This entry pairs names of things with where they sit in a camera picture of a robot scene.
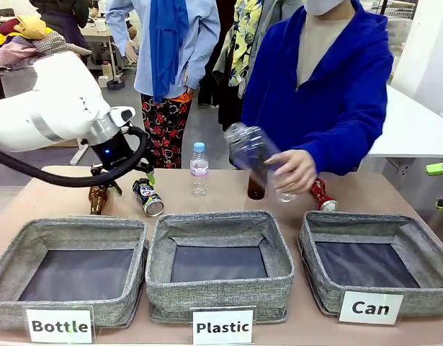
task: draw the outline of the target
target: plastic sign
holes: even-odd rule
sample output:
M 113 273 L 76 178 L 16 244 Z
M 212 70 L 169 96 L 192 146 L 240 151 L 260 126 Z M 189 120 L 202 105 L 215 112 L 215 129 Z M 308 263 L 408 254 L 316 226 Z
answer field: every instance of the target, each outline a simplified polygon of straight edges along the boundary
M 253 310 L 194 311 L 193 345 L 251 344 Z
M 32 342 L 91 344 L 90 310 L 27 309 L 27 329 Z
M 346 292 L 339 321 L 368 324 L 394 324 L 402 295 Z

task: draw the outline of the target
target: red floral pants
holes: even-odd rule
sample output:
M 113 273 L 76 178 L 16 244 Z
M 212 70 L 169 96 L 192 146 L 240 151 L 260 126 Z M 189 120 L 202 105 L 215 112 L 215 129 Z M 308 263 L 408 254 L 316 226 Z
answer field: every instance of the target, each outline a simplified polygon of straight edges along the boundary
M 164 99 L 154 104 L 154 98 L 141 95 L 144 128 L 149 135 L 147 155 L 156 168 L 181 168 L 184 128 L 192 101 Z

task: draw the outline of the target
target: light blue shirt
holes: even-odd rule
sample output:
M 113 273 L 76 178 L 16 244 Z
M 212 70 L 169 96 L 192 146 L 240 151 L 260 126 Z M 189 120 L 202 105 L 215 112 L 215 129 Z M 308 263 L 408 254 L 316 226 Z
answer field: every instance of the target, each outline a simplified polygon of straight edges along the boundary
M 189 30 L 179 50 L 179 65 L 175 84 L 170 84 L 166 99 L 183 95 L 187 87 L 197 89 L 205 75 L 205 64 L 210 58 L 220 36 L 220 18 L 215 0 L 186 0 Z M 125 56 L 125 46 L 130 39 L 125 15 L 136 10 L 141 22 L 141 45 L 138 54 L 138 68 L 135 89 L 141 94 L 153 96 L 151 73 L 151 46 L 149 43 L 149 17 L 151 0 L 109 0 L 106 21 L 120 54 Z M 184 83 L 185 69 L 189 77 Z

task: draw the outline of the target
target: pile of clothes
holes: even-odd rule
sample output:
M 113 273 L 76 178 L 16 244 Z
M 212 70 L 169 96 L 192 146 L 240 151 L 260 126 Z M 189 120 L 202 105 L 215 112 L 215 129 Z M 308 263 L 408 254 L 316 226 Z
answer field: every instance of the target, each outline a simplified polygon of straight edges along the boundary
M 91 51 L 71 43 L 37 17 L 18 16 L 0 26 L 0 67 L 23 68 L 34 59 L 71 50 L 78 56 Z

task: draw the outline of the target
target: red can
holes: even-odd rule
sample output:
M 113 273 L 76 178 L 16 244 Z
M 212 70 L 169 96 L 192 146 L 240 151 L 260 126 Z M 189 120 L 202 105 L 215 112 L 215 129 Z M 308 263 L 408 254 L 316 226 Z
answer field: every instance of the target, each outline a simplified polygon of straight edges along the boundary
M 319 208 L 322 211 L 335 211 L 338 203 L 332 198 L 327 196 L 325 190 L 325 182 L 321 178 L 317 178 L 310 189 L 310 193 L 317 200 Z

